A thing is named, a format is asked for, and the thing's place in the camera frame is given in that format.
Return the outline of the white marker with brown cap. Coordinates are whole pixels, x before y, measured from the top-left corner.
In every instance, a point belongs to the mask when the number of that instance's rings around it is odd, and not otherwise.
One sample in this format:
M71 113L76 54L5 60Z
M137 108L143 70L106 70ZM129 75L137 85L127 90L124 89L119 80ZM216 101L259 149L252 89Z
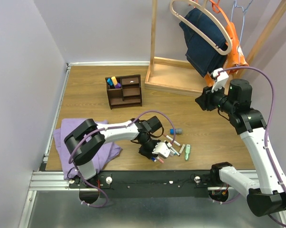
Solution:
M169 141L173 142L173 144L175 144L176 146L178 146L178 147L181 146L181 144L180 144L179 142L177 142L176 140L173 140L173 138L170 137L169 135L163 134L163 136L164 136L165 138L167 138Z

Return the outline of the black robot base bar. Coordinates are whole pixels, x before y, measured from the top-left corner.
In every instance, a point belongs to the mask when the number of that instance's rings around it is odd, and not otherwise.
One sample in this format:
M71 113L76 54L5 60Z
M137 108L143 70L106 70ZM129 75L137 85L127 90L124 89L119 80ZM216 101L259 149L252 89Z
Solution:
M93 183L110 199L195 197L228 201L239 194L210 180L209 170L101 171Z

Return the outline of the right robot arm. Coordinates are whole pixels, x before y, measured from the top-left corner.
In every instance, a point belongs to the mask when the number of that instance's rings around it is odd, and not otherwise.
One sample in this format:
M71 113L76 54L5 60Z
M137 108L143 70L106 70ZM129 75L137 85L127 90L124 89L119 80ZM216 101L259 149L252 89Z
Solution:
M206 86L195 101L204 111L217 109L228 115L230 124L248 149L258 175L258 182L254 182L230 163L221 162L212 165L210 183L232 186L246 198L251 212L261 217L286 210L286 177L265 136L268 126L263 115L250 106L251 96L252 86L247 80L233 79L227 94L223 86Z

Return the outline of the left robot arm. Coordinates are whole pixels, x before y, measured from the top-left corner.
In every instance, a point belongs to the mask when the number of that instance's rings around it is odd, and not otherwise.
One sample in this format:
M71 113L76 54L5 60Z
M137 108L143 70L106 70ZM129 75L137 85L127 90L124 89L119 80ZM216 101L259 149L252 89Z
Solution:
M153 153L160 140L153 133L163 129L160 120L153 116L148 120L131 119L123 123L102 124L93 119L82 122L64 139L71 155L71 162L80 173L80 183L90 188L96 183L96 174L101 168L93 163L94 157L104 155L103 145L116 141L129 140L140 144L139 154L148 159L156 158Z

